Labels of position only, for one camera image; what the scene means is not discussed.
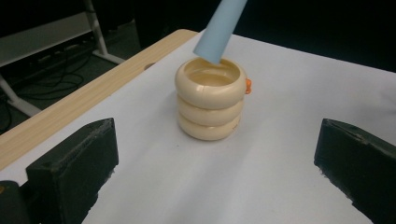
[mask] white tabletop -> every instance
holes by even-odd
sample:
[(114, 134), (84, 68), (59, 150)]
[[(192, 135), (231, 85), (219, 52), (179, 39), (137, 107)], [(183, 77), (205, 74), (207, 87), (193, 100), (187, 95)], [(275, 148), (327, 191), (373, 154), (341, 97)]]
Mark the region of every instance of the white tabletop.
[(174, 75), (199, 35), (0, 172), (24, 168), (83, 125), (114, 118), (120, 164), (84, 223), (371, 221), (314, 165), (322, 119), (396, 145), (396, 74), (232, 36), (224, 58), (252, 80), (240, 125), (203, 142), (177, 126)]

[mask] dark background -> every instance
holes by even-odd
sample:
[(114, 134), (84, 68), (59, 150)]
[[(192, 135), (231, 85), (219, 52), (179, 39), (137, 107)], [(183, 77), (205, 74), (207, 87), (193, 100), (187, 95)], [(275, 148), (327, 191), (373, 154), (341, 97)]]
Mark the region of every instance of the dark background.
[[(205, 29), (220, 0), (92, 0), (103, 32), (135, 19), (142, 48), (176, 29)], [(0, 37), (84, 10), (82, 0), (0, 0)], [(234, 33), (396, 72), (389, 1), (248, 0)]]

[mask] wooden table edge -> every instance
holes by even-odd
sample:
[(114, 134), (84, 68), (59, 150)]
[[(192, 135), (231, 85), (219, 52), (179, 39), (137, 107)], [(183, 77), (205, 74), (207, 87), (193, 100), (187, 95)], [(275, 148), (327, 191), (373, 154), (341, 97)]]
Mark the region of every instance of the wooden table edge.
[(189, 30), (173, 32), (0, 135), (0, 171), (137, 77), (149, 64), (158, 62), (196, 34)]

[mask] light blue tube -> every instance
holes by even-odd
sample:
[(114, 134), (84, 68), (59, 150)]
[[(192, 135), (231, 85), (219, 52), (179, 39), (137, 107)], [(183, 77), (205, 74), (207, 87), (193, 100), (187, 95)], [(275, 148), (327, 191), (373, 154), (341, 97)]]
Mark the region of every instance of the light blue tube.
[(219, 63), (247, 1), (222, 0), (193, 52), (211, 63)]

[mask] floor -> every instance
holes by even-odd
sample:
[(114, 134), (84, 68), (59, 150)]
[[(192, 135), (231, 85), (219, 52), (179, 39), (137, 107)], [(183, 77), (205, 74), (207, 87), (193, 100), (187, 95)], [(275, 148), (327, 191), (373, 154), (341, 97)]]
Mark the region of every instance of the floor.
[[(106, 33), (105, 41), (108, 53), (122, 59), (141, 50), (134, 21)], [(94, 47), (93, 38), (87, 36), (78, 43), (62, 46), (62, 50), (40, 55), (41, 58), (26, 63), (26, 69), (8, 69), (2, 75), (22, 99), (43, 110), (117, 66), (92, 55)], [(0, 134), (27, 119), (7, 104), (7, 97), (0, 90)]]

